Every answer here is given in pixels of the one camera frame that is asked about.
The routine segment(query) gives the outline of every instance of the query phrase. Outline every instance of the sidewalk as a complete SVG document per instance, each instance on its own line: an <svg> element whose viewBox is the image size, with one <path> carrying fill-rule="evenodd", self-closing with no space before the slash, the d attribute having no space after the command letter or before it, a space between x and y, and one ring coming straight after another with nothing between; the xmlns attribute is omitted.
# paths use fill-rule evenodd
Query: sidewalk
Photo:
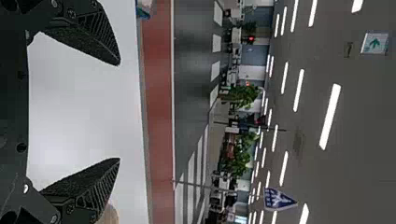
<svg viewBox="0 0 396 224"><path fill-rule="evenodd" d="M218 99L209 113L209 137L207 149L207 168L206 168L206 184L209 186L212 183L211 174L217 170L219 155L223 137L225 134L225 126L216 124L214 121L228 122L228 111L230 104L222 105L221 100ZM205 219L208 216L210 190L205 190Z"/></svg>

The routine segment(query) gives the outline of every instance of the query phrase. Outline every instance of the red sidewalk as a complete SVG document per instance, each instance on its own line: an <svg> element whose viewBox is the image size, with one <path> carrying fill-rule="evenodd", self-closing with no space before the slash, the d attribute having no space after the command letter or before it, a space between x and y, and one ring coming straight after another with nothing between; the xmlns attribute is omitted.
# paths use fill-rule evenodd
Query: red sidewalk
<svg viewBox="0 0 396 224"><path fill-rule="evenodd" d="M156 1L154 16L142 22L142 33L152 220L174 224L170 0Z"/></svg>

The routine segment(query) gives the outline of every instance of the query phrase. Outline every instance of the road sign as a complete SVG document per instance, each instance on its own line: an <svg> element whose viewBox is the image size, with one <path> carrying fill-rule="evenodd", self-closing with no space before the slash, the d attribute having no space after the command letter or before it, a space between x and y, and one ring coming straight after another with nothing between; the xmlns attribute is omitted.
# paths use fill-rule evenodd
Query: road sign
<svg viewBox="0 0 396 224"><path fill-rule="evenodd" d="M270 212L283 211L298 205L297 201L277 189L264 188L264 209Z"/></svg>
<svg viewBox="0 0 396 224"><path fill-rule="evenodd" d="M389 34L366 33L361 53L363 54L385 54L388 51Z"/></svg>

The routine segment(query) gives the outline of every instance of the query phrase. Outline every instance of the blue traffic sign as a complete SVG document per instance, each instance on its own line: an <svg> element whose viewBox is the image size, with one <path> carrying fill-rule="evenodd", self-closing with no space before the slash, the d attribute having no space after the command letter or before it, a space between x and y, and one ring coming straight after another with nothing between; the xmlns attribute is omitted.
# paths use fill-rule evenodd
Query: blue traffic sign
<svg viewBox="0 0 396 224"><path fill-rule="evenodd" d="M264 209L270 212L283 211L298 205L297 201L277 189L264 188Z"/></svg>

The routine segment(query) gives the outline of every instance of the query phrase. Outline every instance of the tree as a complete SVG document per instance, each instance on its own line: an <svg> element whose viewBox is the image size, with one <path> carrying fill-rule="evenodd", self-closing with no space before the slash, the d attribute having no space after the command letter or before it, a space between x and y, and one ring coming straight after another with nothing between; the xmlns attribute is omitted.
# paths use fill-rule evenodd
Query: tree
<svg viewBox="0 0 396 224"><path fill-rule="evenodd" d="M240 134L236 138L236 146L233 152L233 159L225 162L225 170L234 177L242 176L248 168L247 163L250 162L251 145L258 139L255 133Z"/></svg>
<svg viewBox="0 0 396 224"><path fill-rule="evenodd" d="M245 107L250 109L250 105L259 96L260 89L256 86L235 86L230 89L227 95L221 96L222 101L235 104L235 110Z"/></svg>

